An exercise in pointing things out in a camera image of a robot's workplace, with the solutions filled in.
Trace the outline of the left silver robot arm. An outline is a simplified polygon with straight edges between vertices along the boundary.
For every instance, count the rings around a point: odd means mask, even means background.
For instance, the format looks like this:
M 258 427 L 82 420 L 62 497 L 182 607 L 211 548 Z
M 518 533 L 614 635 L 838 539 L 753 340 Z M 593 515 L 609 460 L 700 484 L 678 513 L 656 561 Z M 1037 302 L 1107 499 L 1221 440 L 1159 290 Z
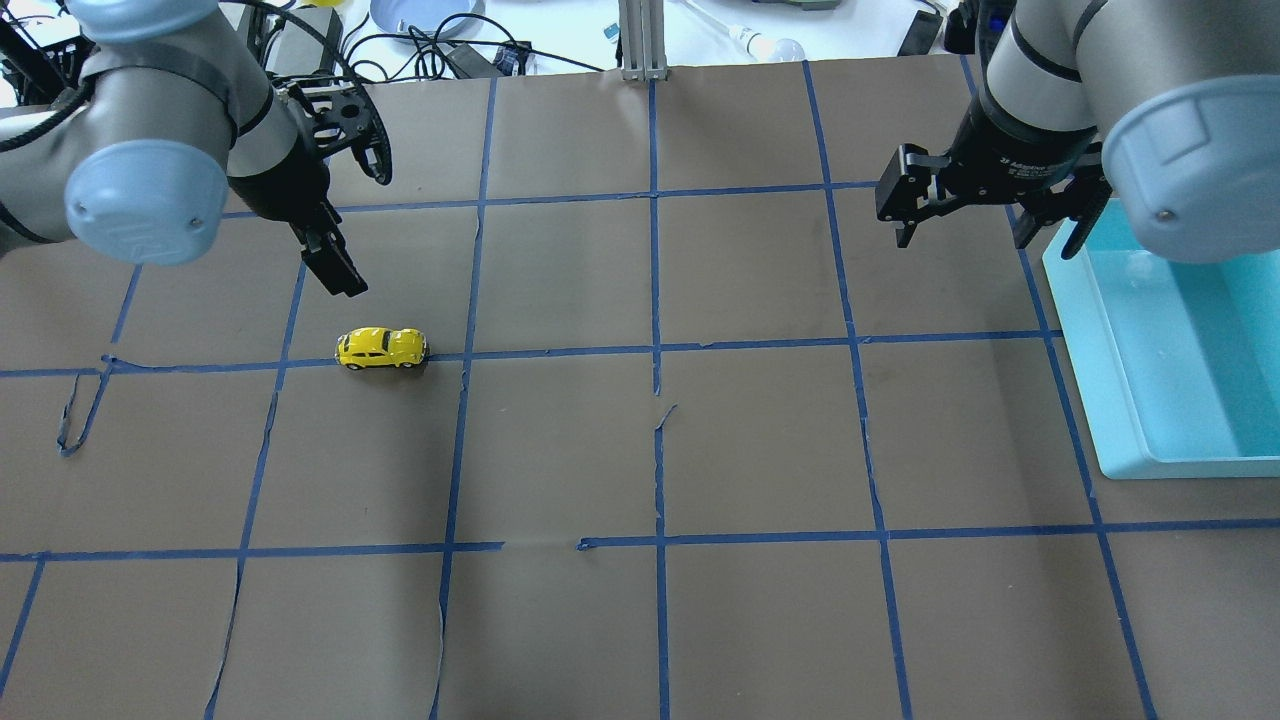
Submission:
M 79 86 L 3 119 L 3 254 L 78 240 L 128 264 L 204 256 L 227 197 L 287 224 L 329 293 L 367 283 L 328 191 L 349 150 L 392 178 L 385 126 L 355 79 L 273 83 L 215 1 L 72 1 L 93 42 Z

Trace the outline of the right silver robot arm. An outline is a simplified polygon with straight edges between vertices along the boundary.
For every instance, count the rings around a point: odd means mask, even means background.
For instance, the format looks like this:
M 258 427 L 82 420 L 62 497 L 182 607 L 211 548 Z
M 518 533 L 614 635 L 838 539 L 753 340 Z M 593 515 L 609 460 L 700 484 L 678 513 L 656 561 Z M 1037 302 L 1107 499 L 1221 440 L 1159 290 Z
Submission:
M 920 223 L 1015 204 L 1015 245 L 1069 220 L 1062 259 L 1117 199 L 1147 252 L 1225 263 L 1277 250 L 1275 1 L 1019 1 L 950 147 L 899 147 L 876 215 Z

